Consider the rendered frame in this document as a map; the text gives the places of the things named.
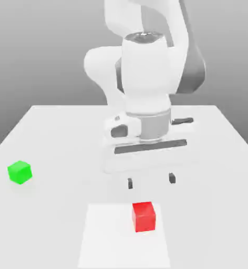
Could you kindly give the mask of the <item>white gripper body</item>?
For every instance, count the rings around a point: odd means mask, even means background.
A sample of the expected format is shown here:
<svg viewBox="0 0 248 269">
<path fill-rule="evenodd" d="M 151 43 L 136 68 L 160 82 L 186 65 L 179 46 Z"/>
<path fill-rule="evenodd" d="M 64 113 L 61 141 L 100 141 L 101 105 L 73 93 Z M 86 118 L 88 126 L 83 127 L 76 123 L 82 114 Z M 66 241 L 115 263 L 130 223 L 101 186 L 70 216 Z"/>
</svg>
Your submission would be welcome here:
<svg viewBox="0 0 248 269">
<path fill-rule="evenodd" d="M 153 143 L 103 145 L 103 171 L 107 174 L 136 171 L 169 164 L 182 164 L 192 158 L 193 142 L 162 139 Z"/>
</svg>

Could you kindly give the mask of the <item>small red cube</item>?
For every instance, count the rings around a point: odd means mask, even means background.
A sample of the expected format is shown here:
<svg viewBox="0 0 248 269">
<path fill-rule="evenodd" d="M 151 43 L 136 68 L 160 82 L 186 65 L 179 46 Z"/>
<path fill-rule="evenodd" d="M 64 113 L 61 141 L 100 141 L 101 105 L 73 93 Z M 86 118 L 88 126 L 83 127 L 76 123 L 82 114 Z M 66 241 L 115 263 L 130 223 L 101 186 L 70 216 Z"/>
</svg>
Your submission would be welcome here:
<svg viewBox="0 0 248 269">
<path fill-rule="evenodd" d="M 156 229 L 156 212 L 152 202 L 132 204 L 132 221 L 136 232 L 147 232 Z"/>
</svg>

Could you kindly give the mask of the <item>small green cube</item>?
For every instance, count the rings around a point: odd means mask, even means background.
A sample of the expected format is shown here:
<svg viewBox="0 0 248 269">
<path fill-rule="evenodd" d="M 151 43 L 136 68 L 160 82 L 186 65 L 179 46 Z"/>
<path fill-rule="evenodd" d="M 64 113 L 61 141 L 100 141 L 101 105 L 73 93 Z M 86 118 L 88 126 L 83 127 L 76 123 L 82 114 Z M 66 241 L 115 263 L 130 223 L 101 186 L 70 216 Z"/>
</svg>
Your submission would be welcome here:
<svg viewBox="0 0 248 269">
<path fill-rule="evenodd" d="M 8 175 L 11 181 L 17 184 L 23 184 L 32 176 L 30 164 L 24 161 L 17 161 L 7 167 Z"/>
</svg>

